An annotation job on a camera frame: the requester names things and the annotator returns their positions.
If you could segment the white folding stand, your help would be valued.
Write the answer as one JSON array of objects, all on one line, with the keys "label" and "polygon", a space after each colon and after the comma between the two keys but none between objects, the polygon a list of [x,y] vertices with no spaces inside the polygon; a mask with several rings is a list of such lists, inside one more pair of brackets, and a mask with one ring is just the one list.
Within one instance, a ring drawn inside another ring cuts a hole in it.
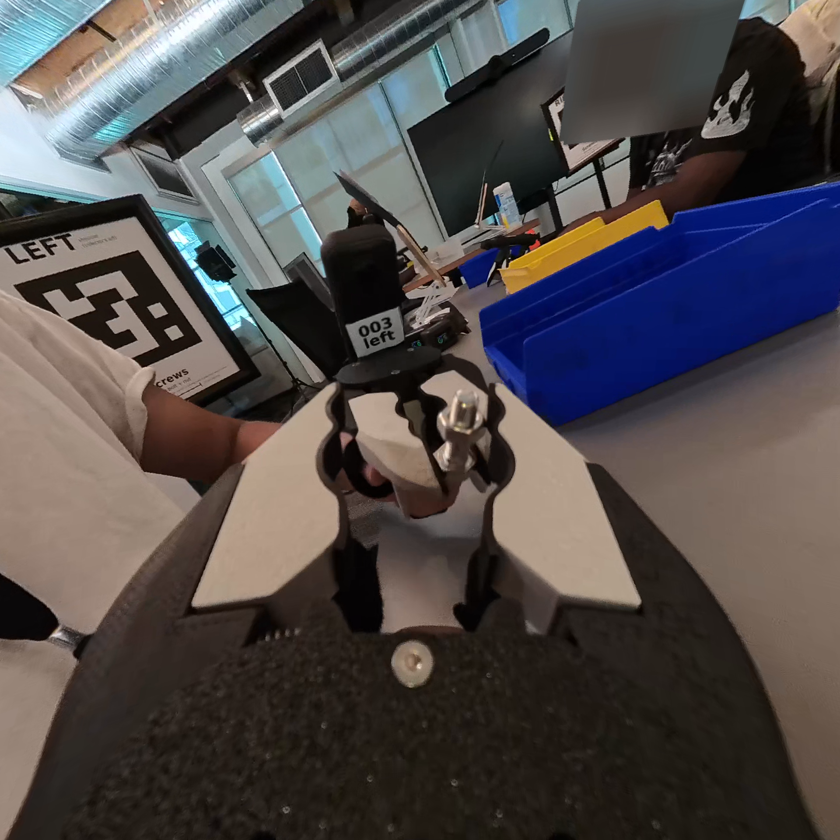
[{"label": "white folding stand", "polygon": [[433,283],[415,289],[408,295],[412,309],[405,317],[410,329],[419,329],[430,322],[439,312],[447,311],[448,301],[456,294],[457,288],[448,283],[443,286]]}]

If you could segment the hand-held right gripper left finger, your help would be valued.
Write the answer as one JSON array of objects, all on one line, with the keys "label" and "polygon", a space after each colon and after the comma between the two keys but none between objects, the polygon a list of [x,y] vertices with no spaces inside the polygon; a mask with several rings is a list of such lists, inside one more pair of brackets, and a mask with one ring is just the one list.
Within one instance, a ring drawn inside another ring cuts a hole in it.
[{"label": "hand-held right gripper left finger", "polygon": [[332,383],[247,457],[192,597],[198,613],[261,606],[284,629],[338,590],[333,550],[349,535],[343,495],[324,467],[340,438]]}]

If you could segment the black video bar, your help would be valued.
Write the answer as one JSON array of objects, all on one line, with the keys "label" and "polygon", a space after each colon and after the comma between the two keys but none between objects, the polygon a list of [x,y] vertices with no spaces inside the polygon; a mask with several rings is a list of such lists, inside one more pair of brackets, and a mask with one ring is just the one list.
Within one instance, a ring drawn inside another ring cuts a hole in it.
[{"label": "black video bar", "polygon": [[444,95],[446,102],[455,103],[477,89],[495,83],[513,67],[532,55],[537,54],[549,41],[550,31],[548,28],[543,27],[535,34],[525,38],[505,52],[493,55],[485,65],[474,70],[465,76],[465,78],[449,87]]}]

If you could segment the grey desk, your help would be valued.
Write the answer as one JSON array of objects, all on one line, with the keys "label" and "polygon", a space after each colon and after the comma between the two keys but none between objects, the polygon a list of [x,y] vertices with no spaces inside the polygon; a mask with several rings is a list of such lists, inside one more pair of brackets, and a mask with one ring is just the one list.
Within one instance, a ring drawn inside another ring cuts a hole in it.
[{"label": "grey desk", "polygon": [[838,312],[557,427],[707,583],[838,838]]}]

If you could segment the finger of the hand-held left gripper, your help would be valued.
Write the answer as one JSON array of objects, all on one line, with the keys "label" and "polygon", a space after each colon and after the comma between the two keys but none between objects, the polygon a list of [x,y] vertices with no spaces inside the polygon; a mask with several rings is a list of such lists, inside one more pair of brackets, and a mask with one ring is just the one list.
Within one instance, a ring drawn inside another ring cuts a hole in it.
[{"label": "finger of the hand-held left gripper", "polygon": [[364,463],[391,483],[404,517],[430,518],[450,509],[455,498],[441,485],[427,448],[401,408],[393,392],[351,398],[354,439]]},{"label": "finger of the hand-held left gripper", "polygon": [[442,401],[438,397],[430,397],[423,401],[413,399],[402,405],[403,414],[408,421],[410,431],[423,444],[423,449],[429,458],[434,476],[442,490],[445,492],[455,492],[460,483],[465,480],[470,480],[478,491],[484,492],[490,483],[488,460],[491,438],[486,420],[487,432],[478,444],[478,452],[476,453],[478,457],[473,469],[466,474],[445,474],[436,461],[434,453],[443,443],[437,430],[437,416],[445,408],[450,399],[451,397],[446,401]]}]

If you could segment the framed marker poster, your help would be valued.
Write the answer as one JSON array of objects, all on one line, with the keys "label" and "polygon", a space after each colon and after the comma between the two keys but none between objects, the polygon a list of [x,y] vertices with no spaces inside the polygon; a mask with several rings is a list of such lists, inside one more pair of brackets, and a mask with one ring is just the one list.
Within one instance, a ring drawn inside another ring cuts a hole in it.
[{"label": "framed marker poster", "polygon": [[614,140],[586,141],[569,143],[560,137],[565,105],[565,87],[557,90],[550,99],[541,103],[541,113],[547,126],[549,141],[559,164],[559,174],[554,177],[562,179],[578,172],[587,165],[593,164],[616,150],[626,138]]},{"label": "framed marker poster", "polygon": [[2,290],[207,406],[259,370],[140,194],[1,223]]}]

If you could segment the black badge reel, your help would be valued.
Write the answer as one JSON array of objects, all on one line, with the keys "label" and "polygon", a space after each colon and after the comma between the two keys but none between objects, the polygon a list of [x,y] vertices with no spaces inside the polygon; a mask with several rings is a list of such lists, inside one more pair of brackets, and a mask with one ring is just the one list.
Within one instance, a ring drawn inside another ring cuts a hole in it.
[{"label": "black badge reel", "polygon": [[2,574],[1,638],[48,642],[79,659],[90,635],[61,622],[47,604]]}]

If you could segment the small tilted black screen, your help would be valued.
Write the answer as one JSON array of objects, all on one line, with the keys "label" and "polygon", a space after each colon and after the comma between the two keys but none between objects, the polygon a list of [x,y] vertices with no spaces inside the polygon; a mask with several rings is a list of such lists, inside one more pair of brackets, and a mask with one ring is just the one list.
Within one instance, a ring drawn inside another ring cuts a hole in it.
[{"label": "small tilted black screen", "polygon": [[407,227],[400,222],[393,213],[386,210],[372,194],[367,192],[363,186],[360,183],[357,183],[357,181],[355,181],[348,173],[338,171],[334,174],[344,191],[351,198],[363,205],[366,209],[372,211],[374,214],[380,216],[387,224],[391,225],[395,229],[410,256],[413,258],[415,276],[408,281],[404,289],[413,291],[414,289],[424,287],[429,283],[438,288],[446,287],[446,279],[432,263],[430,258],[427,257],[426,253],[423,252],[422,246],[420,246]]}]

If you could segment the person's left forearm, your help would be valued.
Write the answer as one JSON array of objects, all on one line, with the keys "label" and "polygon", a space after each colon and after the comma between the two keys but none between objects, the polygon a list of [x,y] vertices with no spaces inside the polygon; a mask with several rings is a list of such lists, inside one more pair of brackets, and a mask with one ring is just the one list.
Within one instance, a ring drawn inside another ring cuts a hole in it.
[{"label": "person's left forearm", "polygon": [[214,483],[280,430],[211,413],[151,384],[143,392],[146,424],[140,466],[151,474]]}]

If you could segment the blue plastic bin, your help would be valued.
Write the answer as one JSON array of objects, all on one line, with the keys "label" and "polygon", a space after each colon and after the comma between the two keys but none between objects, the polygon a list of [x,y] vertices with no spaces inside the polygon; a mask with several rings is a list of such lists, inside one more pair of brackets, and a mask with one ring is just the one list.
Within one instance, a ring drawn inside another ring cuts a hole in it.
[{"label": "blue plastic bin", "polygon": [[486,357],[550,425],[838,308],[838,181],[648,227],[479,313]]}]

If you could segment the silver air duct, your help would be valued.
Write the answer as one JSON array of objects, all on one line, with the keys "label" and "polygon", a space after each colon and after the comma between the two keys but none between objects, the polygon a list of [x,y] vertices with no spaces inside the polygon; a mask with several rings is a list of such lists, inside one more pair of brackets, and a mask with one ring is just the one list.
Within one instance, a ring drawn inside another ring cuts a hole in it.
[{"label": "silver air duct", "polygon": [[254,146],[268,142],[285,123],[299,119],[308,109],[358,86],[368,77],[381,77],[398,57],[429,44],[439,30],[481,5],[477,1],[398,2],[364,24],[338,44],[327,47],[339,73],[339,85],[325,91],[309,105],[280,119],[266,94],[242,110],[237,121]]},{"label": "silver air duct", "polygon": [[309,1],[165,2],[44,99],[47,144],[93,165],[114,144],[293,19]]},{"label": "silver air duct", "polygon": [[109,1],[2,1],[1,86],[5,88]]}]

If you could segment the cream jacket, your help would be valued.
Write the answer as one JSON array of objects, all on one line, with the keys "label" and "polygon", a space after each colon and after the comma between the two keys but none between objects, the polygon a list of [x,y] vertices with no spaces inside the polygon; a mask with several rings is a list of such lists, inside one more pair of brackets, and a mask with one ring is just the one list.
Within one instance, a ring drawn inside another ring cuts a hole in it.
[{"label": "cream jacket", "polygon": [[803,2],[780,24],[780,30],[800,52],[807,87],[821,85],[838,61],[839,2]]}]

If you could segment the small black device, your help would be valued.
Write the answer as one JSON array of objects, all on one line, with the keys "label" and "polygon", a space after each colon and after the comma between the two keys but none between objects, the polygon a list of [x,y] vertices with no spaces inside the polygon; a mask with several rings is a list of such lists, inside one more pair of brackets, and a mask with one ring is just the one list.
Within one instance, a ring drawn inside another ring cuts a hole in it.
[{"label": "small black device", "polygon": [[408,327],[405,342],[414,348],[430,347],[444,351],[470,332],[463,314],[457,308],[449,306],[432,314],[426,323]]}]

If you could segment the large black screen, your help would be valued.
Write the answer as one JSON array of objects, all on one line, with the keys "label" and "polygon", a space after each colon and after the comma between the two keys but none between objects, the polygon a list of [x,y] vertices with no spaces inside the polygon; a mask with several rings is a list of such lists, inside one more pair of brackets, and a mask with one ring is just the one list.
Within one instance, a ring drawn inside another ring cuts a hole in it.
[{"label": "large black screen", "polygon": [[541,103],[565,84],[572,32],[555,38],[495,83],[448,103],[410,127],[408,138],[444,225],[453,237],[494,214],[493,190],[509,182],[518,208],[528,212],[548,200],[561,180]]}]

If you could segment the silver hex nut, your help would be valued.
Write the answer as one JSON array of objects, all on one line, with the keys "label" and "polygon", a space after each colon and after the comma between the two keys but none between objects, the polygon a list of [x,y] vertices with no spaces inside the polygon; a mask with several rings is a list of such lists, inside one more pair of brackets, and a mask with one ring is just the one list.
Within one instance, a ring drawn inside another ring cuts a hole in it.
[{"label": "silver hex nut", "polygon": [[453,419],[446,407],[437,415],[437,431],[446,443],[461,442],[474,445],[487,433],[485,417],[481,411],[474,411]]}]

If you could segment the person's white shirt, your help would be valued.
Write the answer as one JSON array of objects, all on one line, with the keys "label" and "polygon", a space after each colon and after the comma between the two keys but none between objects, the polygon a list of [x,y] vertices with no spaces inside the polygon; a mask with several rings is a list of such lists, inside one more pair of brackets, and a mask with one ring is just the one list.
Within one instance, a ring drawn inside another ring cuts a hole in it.
[{"label": "person's white shirt", "polygon": [[1,572],[92,634],[186,511],[140,467],[154,371],[1,296]]}]

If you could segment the person's left hand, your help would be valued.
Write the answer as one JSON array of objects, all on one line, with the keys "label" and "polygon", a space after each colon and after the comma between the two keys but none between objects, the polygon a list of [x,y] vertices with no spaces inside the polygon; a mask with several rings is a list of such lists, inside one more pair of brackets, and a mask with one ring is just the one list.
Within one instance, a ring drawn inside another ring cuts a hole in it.
[{"label": "person's left hand", "polygon": [[345,471],[354,490],[373,501],[394,501],[393,483],[364,459],[356,441],[348,444],[343,455]]}]

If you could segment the black studio light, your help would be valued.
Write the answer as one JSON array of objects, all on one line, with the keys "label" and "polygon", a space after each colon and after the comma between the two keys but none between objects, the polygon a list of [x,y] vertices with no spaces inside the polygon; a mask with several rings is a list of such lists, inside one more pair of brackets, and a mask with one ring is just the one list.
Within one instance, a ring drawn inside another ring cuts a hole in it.
[{"label": "black studio light", "polygon": [[195,262],[213,282],[228,283],[237,276],[235,263],[224,249],[208,241],[196,248]]}]

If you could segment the white air vent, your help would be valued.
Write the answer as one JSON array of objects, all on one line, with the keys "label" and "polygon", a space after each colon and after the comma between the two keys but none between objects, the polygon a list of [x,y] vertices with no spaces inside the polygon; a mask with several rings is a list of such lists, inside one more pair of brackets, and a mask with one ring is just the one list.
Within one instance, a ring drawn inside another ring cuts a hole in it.
[{"label": "white air vent", "polygon": [[263,80],[279,118],[286,119],[340,83],[333,59],[319,39]]}]

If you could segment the yellow plastic bin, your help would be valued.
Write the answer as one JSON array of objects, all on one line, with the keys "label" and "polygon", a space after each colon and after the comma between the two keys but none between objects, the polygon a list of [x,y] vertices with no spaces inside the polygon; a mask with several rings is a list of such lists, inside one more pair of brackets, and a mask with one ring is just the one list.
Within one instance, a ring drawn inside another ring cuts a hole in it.
[{"label": "yellow plastic bin", "polygon": [[511,295],[646,228],[662,229],[668,225],[669,219],[659,200],[609,224],[600,217],[594,218],[514,259],[507,268],[500,269],[500,277],[506,293]]}]

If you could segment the black chair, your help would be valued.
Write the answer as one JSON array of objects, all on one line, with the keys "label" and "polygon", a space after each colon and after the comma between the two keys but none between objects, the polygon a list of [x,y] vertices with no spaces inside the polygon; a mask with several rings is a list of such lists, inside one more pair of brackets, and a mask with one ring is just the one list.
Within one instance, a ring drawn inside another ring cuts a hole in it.
[{"label": "black chair", "polygon": [[288,283],[249,289],[248,297],[331,381],[349,356],[327,281],[305,253],[284,270]]}]

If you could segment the small blue bin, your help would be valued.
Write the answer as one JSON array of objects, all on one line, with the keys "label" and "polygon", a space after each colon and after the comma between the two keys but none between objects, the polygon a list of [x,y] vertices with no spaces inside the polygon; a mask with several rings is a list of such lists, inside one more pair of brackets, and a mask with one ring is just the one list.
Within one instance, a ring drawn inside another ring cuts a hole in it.
[{"label": "small blue bin", "polygon": [[498,255],[498,248],[483,248],[458,268],[467,288],[474,289],[486,285]]}]

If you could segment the silver hex bolt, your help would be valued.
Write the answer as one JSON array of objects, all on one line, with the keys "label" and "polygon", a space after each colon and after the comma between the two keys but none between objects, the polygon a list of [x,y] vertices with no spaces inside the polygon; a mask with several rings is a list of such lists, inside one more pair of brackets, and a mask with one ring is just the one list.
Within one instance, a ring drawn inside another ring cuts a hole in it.
[{"label": "silver hex bolt", "polygon": [[443,443],[434,453],[445,474],[466,474],[477,462],[478,444],[485,432],[476,391],[462,388],[437,415],[437,432]]}]

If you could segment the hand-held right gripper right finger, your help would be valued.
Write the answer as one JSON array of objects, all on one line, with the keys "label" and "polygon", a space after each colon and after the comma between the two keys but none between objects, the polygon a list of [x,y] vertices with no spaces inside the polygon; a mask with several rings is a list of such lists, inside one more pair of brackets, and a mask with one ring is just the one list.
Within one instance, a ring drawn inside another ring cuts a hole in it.
[{"label": "hand-held right gripper right finger", "polygon": [[642,597],[590,463],[505,385],[490,386],[487,409],[479,476],[489,489],[460,625],[476,630],[499,599],[519,604],[540,635],[569,608],[638,613]]}]

